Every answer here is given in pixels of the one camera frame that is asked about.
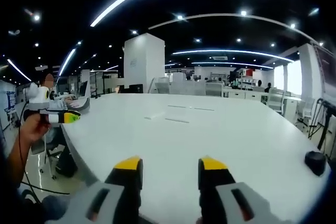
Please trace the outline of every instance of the window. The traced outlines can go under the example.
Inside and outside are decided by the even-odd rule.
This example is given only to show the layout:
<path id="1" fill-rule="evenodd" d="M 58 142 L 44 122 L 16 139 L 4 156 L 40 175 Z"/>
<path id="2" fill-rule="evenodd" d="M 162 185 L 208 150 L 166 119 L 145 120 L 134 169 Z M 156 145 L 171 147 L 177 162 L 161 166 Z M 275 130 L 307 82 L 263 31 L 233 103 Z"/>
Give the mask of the window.
<path id="1" fill-rule="evenodd" d="M 301 95 L 302 93 L 301 62 L 298 60 L 288 64 L 287 71 L 288 71 L 287 91 Z"/>
<path id="2" fill-rule="evenodd" d="M 282 89 L 284 88 L 284 67 L 279 66 L 274 68 L 274 87 L 277 89 Z"/>

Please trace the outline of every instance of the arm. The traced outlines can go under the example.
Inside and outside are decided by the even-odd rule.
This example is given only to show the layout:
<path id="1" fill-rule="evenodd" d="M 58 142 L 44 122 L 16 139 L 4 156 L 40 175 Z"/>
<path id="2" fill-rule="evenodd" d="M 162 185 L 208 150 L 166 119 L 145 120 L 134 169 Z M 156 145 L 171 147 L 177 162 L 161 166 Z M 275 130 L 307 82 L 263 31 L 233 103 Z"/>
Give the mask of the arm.
<path id="1" fill-rule="evenodd" d="M 19 136 L 17 136 L 7 159 L 9 174 L 17 187 L 20 186 L 22 181 L 31 145 L 46 134 L 49 128 L 50 124 L 41 122 L 40 114 L 29 116 L 26 122 L 20 127 L 20 144 Z"/>

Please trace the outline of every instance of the human hand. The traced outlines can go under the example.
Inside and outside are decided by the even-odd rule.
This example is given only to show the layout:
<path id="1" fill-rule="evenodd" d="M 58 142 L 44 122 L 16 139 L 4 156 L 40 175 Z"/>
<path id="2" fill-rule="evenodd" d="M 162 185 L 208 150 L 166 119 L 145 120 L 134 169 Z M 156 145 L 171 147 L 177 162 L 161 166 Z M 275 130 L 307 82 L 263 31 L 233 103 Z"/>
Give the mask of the human hand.
<path id="1" fill-rule="evenodd" d="M 47 133 L 51 125 L 41 120 L 39 113 L 30 115 L 20 127 L 20 138 L 28 144 L 33 144 Z"/>

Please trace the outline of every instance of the white table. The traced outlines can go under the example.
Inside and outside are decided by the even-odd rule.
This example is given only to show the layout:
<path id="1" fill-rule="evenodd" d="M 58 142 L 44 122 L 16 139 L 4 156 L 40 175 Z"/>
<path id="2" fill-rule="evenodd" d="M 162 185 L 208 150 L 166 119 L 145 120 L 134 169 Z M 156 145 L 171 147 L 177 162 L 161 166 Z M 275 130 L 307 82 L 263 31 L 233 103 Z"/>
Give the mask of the white table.
<path id="1" fill-rule="evenodd" d="M 303 161 L 307 151 L 317 151 L 314 144 L 257 101 L 107 94 L 92 99 L 90 112 L 64 130 L 101 181 L 116 163 L 139 155 L 140 212 L 159 223 L 195 223 L 201 216 L 197 164 L 205 155 L 228 165 L 234 179 L 266 198 L 280 219 L 295 222 L 312 208 L 330 174 L 327 165 L 321 177 L 314 175 Z"/>

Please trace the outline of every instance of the black ceiling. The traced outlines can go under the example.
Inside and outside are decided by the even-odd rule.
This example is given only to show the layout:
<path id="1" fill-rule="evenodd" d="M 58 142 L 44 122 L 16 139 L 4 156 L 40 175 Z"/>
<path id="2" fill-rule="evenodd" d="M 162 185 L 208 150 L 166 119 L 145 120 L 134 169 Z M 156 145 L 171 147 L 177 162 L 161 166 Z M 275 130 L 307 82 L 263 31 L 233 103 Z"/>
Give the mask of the black ceiling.
<path id="1" fill-rule="evenodd" d="M 239 13 L 242 9 L 251 15 L 271 18 L 285 24 L 297 23 L 297 28 L 333 51 L 335 22 L 332 4 L 327 0 L 127 0 L 107 15 L 96 27 L 93 20 L 115 0 L 9 0 L 3 6 L 8 14 L 3 20 L 5 39 L 0 41 L 0 65 L 7 58 L 31 79 L 36 80 L 40 72 L 35 67 L 62 65 L 70 51 L 77 47 L 63 76 L 68 76 L 85 65 L 90 69 L 106 69 L 118 65 L 123 68 L 124 42 L 134 35 L 151 33 L 166 44 L 166 62 L 191 67 L 193 61 L 209 61 L 209 54 L 171 55 L 173 52 L 194 49 L 237 49 L 260 51 L 278 55 L 293 46 L 309 42 L 293 30 L 261 20 L 237 17 L 205 17 L 183 20 L 148 30 L 149 27 L 175 19 L 178 14 L 192 16 L 208 13 Z M 315 8 L 320 12 L 308 16 Z M 40 13 L 38 23 L 32 21 L 25 9 Z M 13 36 L 7 30 L 20 30 Z M 202 40 L 196 43 L 195 38 Z M 229 61 L 261 65 L 269 58 L 264 56 L 221 54 Z M 25 83 L 11 66 L 1 68 L 0 78 L 17 84 Z"/>

